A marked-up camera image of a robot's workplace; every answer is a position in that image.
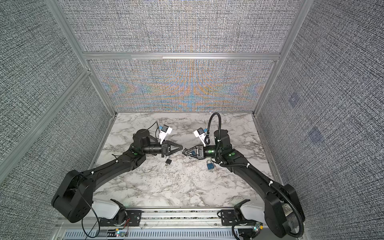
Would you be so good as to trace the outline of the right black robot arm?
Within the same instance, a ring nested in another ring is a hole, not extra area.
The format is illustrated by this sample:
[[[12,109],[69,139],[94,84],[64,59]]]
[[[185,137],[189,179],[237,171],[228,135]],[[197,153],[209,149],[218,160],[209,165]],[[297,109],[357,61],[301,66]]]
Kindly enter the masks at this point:
[[[183,154],[199,160],[214,159],[220,167],[228,169],[250,185],[262,197],[266,224],[277,237],[302,237],[306,217],[296,190],[289,184],[281,185],[252,166],[243,154],[232,147],[227,130],[215,131],[214,137],[214,145],[196,145],[183,150]],[[294,221],[286,217],[284,204],[292,209],[299,227],[297,233],[293,233],[290,225]]]

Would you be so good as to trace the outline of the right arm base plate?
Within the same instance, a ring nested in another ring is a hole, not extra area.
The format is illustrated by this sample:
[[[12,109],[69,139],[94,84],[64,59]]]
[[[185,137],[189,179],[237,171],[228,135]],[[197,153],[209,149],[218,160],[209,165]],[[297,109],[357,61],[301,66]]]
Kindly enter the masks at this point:
[[[235,209],[219,210],[217,215],[221,220],[222,226],[232,226],[234,223],[246,220],[240,211]]]

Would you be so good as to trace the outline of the blue padlock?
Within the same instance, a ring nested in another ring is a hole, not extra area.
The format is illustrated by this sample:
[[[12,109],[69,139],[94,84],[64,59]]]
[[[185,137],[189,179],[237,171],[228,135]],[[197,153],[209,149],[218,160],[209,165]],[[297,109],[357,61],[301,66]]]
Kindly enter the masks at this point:
[[[215,168],[215,163],[212,160],[207,160],[208,170],[213,170]]]

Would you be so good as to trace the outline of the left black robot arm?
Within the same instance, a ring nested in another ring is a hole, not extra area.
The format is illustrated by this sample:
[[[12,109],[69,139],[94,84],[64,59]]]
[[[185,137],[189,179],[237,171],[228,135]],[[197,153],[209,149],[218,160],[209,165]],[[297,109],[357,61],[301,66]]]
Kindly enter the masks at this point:
[[[68,172],[52,199],[52,206],[71,223],[82,220],[89,212],[99,219],[109,220],[115,226],[127,219],[126,208],[120,202],[111,200],[102,204],[93,199],[94,192],[115,177],[137,169],[147,155],[161,155],[163,158],[183,150],[183,146],[171,141],[159,141],[149,130],[141,129],[133,135],[133,143],[115,160],[97,168]]]

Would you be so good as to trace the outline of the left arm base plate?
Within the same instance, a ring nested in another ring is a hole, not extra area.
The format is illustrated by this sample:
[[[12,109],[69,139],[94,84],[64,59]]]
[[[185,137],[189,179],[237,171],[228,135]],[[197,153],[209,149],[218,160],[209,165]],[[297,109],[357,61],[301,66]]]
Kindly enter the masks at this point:
[[[119,227],[123,226],[138,227],[142,218],[141,210],[125,210],[120,211],[113,219],[100,219],[101,227]]]

